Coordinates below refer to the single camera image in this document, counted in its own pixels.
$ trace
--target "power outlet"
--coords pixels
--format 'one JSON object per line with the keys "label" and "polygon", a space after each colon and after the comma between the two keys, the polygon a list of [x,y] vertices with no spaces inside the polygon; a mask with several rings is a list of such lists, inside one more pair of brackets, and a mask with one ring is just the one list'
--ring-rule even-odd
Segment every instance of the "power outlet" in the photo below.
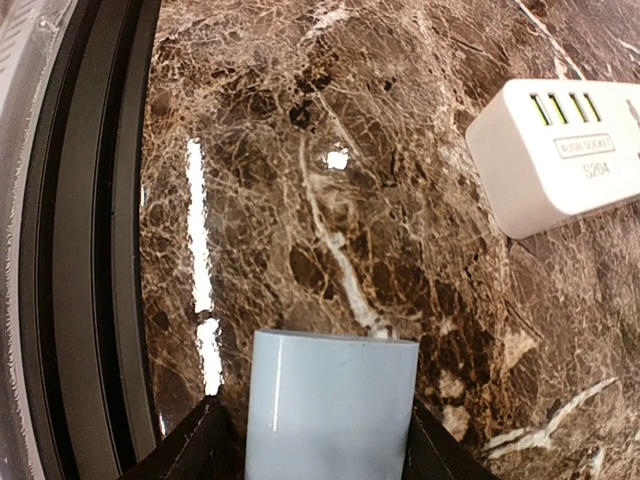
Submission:
{"label": "power outlet", "polygon": [[512,238],[640,195],[640,85],[511,80],[466,140]]}

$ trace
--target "marble surface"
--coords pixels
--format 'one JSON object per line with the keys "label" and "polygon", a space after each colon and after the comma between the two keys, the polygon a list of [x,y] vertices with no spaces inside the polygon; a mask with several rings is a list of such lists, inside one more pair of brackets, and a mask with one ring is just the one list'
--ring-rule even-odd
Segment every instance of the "marble surface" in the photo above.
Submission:
{"label": "marble surface", "polygon": [[141,275],[161,423],[253,331],[420,342],[417,396],[503,479],[640,475],[640,205],[512,241],[464,131],[510,78],[640,82],[635,0],[166,0]]}

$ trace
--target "gray plastic container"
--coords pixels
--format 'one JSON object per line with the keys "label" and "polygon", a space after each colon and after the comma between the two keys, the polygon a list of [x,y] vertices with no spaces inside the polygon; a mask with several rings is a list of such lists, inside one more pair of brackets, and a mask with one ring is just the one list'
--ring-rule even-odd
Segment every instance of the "gray plastic container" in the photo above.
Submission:
{"label": "gray plastic container", "polygon": [[255,333],[245,480],[399,480],[418,344]]}

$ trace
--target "white power strip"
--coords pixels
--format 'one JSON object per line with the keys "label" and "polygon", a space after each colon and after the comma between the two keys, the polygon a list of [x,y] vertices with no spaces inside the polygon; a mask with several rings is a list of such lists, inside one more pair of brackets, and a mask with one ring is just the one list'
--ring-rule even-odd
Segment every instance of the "white power strip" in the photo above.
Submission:
{"label": "white power strip", "polygon": [[511,80],[466,140],[513,238],[640,195],[640,85]]}

